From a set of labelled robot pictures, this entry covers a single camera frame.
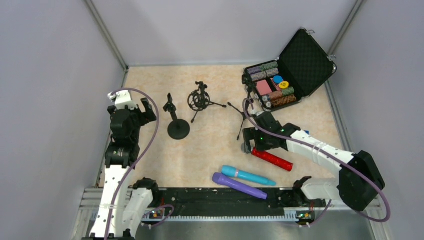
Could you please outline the red glitter microphone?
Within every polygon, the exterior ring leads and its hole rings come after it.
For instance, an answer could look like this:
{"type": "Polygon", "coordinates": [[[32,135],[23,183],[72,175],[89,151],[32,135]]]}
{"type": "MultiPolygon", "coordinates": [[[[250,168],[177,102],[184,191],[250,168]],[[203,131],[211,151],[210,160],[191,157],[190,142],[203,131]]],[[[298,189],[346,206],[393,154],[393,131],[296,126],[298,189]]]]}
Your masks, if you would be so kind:
{"type": "Polygon", "coordinates": [[[245,144],[241,145],[241,149],[246,154],[251,154],[261,160],[264,160],[268,163],[271,163],[285,171],[291,172],[293,169],[293,164],[283,158],[280,158],[276,155],[273,155],[271,153],[268,153],[266,151],[259,151],[256,150],[254,147],[253,149],[248,148],[245,144]]]}

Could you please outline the shock mount tripod stand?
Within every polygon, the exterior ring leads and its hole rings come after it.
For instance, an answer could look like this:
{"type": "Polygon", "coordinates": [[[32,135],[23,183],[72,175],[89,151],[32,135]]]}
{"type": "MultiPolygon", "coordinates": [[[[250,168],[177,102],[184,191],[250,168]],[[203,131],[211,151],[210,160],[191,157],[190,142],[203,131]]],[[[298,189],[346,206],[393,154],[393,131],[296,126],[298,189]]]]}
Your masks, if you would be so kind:
{"type": "Polygon", "coordinates": [[[211,101],[210,95],[206,91],[208,86],[203,81],[196,81],[195,84],[198,86],[198,89],[192,91],[187,98],[189,108],[195,112],[194,117],[190,121],[191,123],[194,123],[199,112],[206,110],[209,106],[216,105],[227,108],[225,104],[211,101]]]}

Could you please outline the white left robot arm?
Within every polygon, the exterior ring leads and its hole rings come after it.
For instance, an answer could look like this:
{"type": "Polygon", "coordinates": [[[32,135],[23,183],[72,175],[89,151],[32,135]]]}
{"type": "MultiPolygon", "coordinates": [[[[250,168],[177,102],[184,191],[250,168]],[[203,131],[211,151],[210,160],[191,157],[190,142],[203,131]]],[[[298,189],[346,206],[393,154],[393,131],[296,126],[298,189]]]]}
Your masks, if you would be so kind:
{"type": "Polygon", "coordinates": [[[97,218],[90,230],[89,240],[133,240],[139,224],[154,200],[154,180],[147,179],[147,186],[137,186],[128,197],[129,177],[139,153],[140,129],[157,120],[147,98],[141,103],[145,111],[130,97],[114,100],[109,106],[111,142],[105,153],[104,187],[97,218]]]}

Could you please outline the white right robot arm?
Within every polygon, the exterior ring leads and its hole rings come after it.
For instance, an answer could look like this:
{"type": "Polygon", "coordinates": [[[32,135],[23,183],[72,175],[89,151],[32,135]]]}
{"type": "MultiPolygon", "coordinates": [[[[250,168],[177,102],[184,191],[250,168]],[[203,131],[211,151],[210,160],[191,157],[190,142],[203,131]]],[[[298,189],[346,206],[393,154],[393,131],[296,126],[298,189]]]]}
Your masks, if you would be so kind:
{"type": "Polygon", "coordinates": [[[308,200],[342,201],[362,212],[386,186],[372,155],[366,151],[354,153],[333,147],[292,123],[281,125],[270,112],[259,112],[253,121],[254,127],[242,130],[245,151],[283,149],[311,160],[333,175],[304,177],[300,189],[308,200]]]}

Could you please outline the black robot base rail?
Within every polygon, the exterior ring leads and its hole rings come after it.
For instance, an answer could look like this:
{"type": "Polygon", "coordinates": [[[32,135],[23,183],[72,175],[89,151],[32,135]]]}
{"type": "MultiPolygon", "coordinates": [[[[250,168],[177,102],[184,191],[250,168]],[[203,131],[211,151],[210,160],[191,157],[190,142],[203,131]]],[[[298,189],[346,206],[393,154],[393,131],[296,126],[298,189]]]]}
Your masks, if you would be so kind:
{"type": "Polygon", "coordinates": [[[172,205],[172,217],[282,217],[290,208],[314,210],[325,200],[309,200],[299,189],[265,187],[260,199],[232,188],[169,187],[154,190],[150,209],[172,205]]]}

